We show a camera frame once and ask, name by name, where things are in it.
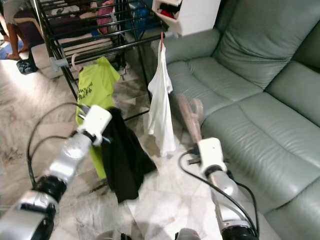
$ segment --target red clip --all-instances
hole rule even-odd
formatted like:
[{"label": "red clip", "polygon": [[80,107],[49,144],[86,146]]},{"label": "red clip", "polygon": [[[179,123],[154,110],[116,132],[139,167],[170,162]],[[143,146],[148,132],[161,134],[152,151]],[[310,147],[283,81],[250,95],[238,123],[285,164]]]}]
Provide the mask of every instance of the red clip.
[{"label": "red clip", "polygon": [[164,33],[161,32],[161,51],[162,51],[162,45],[164,44]]}]

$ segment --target sofa armrest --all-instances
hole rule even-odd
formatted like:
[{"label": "sofa armrest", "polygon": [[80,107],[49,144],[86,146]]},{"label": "sofa armrest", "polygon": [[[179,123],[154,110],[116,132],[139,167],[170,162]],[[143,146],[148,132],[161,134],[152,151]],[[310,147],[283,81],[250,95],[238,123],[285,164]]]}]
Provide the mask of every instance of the sofa armrest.
[{"label": "sofa armrest", "polygon": [[[219,39],[220,32],[216,28],[178,39],[164,39],[166,63],[209,57],[216,49]],[[158,46],[159,40],[151,43],[151,47],[156,56],[158,56]]]}]

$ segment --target black metal rack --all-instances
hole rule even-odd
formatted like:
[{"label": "black metal rack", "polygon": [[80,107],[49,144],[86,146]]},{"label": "black metal rack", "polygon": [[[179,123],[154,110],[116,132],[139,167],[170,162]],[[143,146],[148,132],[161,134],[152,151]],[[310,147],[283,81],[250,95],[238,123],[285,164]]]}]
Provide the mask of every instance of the black metal rack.
[{"label": "black metal rack", "polygon": [[[149,96],[149,100],[151,100],[151,95],[148,91],[148,81],[147,75],[145,71],[145,66],[142,58],[142,53],[140,46],[145,43],[149,43],[154,40],[159,40],[161,35],[146,37],[142,39],[142,36],[146,29],[153,27],[161,27],[165,32],[168,28],[168,25],[157,16],[144,2],[143,0],[115,0],[114,4],[111,5],[100,5],[97,7],[90,7],[87,9],[79,9],[76,11],[59,13],[56,15],[49,15],[46,11],[51,11],[54,9],[60,9],[67,6],[72,5],[88,5],[93,2],[104,3],[106,0],[34,0],[36,14],[39,20],[39,25],[42,31],[42,35],[44,38],[44,42],[48,51],[49,57],[53,60],[51,63],[57,64],[57,66],[61,67],[63,75],[66,78],[66,81],[72,91],[72,94],[77,99],[77,93],[74,89],[72,83],[77,85],[77,78],[75,79],[72,75],[70,68],[72,67],[71,58],[74,53],[79,54],[79,56],[75,59],[75,64],[83,64],[85,62],[89,62],[92,60],[96,60],[102,56],[114,56],[115,58],[110,61],[112,64],[115,64],[118,67],[125,67],[125,51],[130,50],[133,47],[137,48],[138,59],[141,64],[143,78],[145,82],[146,91]],[[136,8],[131,8],[130,4],[138,4]],[[84,19],[78,19],[75,21],[70,21],[68,23],[50,23],[51,19],[61,18],[63,16],[70,15],[79,15],[89,11],[96,11],[103,8],[114,7],[115,11],[113,13],[108,13],[104,15],[97,15],[92,17],[87,17]],[[134,16],[134,12],[138,10],[147,10],[147,14],[144,16]],[[111,22],[105,24],[91,24],[86,26],[81,26],[69,32],[57,33],[56,30],[59,28],[63,28],[66,25],[74,25],[78,23],[96,23],[98,19],[103,19],[107,17],[112,17]],[[135,20],[141,19],[153,19],[153,23],[149,25],[136,26]],[[103,27],[111,27],[113,26],[113,31],[100,34],[97,36],[91,36],[82,38],[79,40],[72,40],[65,43],[59,43],[59,39],[62,38],[72,38],[76,34],[81,33],[83,31],[91,31],[98,30]],[[141,37],[138,38],[137,30],[141,30]],[[125,38],[125,34],[131,33],[134,37],[133,41],[128,41]],[[142,115],[148,111],[144,111],[138,113],[134,116],[128,117],[126,120],[132,119],[139,115]]]}]

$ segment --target green sofa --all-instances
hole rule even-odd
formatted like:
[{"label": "green sofa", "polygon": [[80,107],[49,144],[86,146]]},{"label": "green sofa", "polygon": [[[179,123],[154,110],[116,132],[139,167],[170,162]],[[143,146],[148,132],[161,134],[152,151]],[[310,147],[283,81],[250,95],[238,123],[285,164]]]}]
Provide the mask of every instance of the green sofa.
[{"label": "green sofa", "polygon": [[213,30],[164,40],[171,112],[183,122],[176,97],[200,99],[203,136],[279,236],[319,240],[320,0],[222,7]]}]

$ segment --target tiled floor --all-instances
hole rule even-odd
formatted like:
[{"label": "tiled floor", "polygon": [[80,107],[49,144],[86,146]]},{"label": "tiled floor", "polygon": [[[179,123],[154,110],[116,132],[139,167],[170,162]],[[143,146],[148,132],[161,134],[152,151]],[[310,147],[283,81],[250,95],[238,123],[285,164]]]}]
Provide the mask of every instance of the tiled floor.
[{"label": "tiled floor", "polygon": [[[125,117],[149,106],[143,81],[131,68],[115,84],[113,99]],[[0,213],[31,187],[26,145],[35,122],[54,106],[70,101],[75,100],[63,77],[47,79],[40,72],[21,75],[14,61],[0,60]],[[35,141],[52,134],[67,136],[75,127],[74,119],[74,107],[57,110],[40,125]],[[88,157],[60,202],[52,240],[93,240],[110,232],[114,239],[126,233],[133,240],[171,240],[184,227],[198,231],[203,240],[222,239],[209,188],[177,165],[180,154],[191,145],[189,135],[173,120],[177,150],[160,157],[155,139],[146,132],[147,121],[145,114],[126,122],[157,165],[157,172],[146,176],[139,199],[118,205],[108,186],[99,188],[104,181],[98,179]],[[51,140],[39,148],[33,161],[36,176],[61,145],[61,140]],[[268,224],[262,229],[265,233],[265,239],[278,239]]]}]

